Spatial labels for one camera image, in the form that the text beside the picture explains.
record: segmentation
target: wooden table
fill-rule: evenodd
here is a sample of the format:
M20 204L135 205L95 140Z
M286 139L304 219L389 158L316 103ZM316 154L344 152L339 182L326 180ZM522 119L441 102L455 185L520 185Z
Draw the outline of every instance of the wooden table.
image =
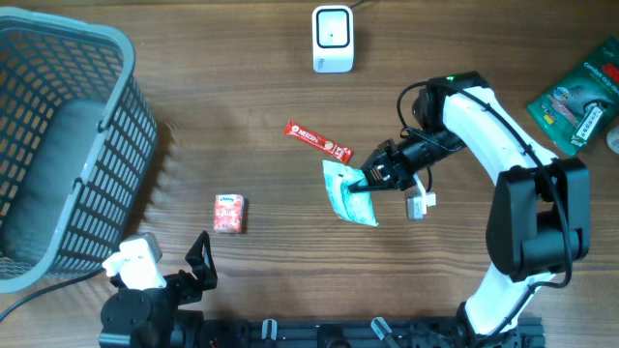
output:
M359 166L378 143L398 137L402 88L477 70L505 109L558 153L524 106L619 32L619 3L381 0L355 13L354 71L317 74L313 1L10 2L105 23L133 41L134 75L160 142L128 232L155 233L164 274L189 268L183 256L212 229L215 194L249 200L247 234L212 235L219 286L190 306L211 318L454 314L489 264L493 185L470 151L435 165L439 204L425 220L408 222L403 193L382 192L373 195L380 226L371 228L334 214L321 164L329 158L283 136L285 123L299 121L351 147L351 165ZM569 288L541 290L525 309L544 318L549 347L616 346L619 339L619 156L599 137L580 158L592 179L591 250ZM50 283L4 295L0 308ZM0 346L97 346L100 310L113 293L101 275L37 299L0 325Z

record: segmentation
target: small red packet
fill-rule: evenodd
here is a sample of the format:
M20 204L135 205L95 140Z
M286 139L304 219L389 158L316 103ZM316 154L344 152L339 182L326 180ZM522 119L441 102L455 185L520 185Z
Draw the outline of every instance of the small red packet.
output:
M288 122L286 127L283 129L283 133L307 142L309 145L317 148L327 155L335 157L344 164L348 164L348 160L350 160L350 157L352 156L352 150L349 148L338 145L311 130L305 129L294 121Z
M240 194L218 194L215 196L215 217L213 229L219 233L241 233L245 198Z

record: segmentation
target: barcode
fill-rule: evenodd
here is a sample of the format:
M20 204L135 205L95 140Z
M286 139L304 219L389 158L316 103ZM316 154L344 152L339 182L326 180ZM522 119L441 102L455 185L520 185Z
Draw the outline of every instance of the barcode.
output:
M591 132L602 118L602 111L598 107L594 107L586 119L582 121L582 126L576 133L576 136L583 140L587 140Z

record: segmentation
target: green snack bag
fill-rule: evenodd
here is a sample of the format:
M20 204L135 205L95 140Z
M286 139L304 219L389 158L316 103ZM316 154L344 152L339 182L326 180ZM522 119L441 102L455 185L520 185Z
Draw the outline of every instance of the green snack bag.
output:
M619 42L614 36L527 111L554 143L574 156L619 112Z

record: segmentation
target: basket rim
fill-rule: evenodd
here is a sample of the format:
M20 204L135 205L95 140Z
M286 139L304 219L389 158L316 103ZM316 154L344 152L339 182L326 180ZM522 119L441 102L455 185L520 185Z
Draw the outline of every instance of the basket rim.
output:
M88 153L86 163L80 175L73 181L73 189L67 196L67 200L60 214L59 222L56 225L44 256L30 271L23 275L10 279L0 279L0 294L12 293L34 284L47 273L54 263L59 246L67 232L67 227L70 223L69 218L74 214L80 196L85 189L84 183L87 183L88 178L95 168L97 157L107 137L109 131L108 126L113 117L112 112L118 106L122 93L132 77L135 66L135 50L133 44L122 31L116 28L101 24L89 24L56 14L36 13L15 7L0 7L0 21L6 19L107 39L115 43L122 51L123 67L116 81L116 85L105 103L103 118L100 125L101 131L97 133L93 141L93 145Z

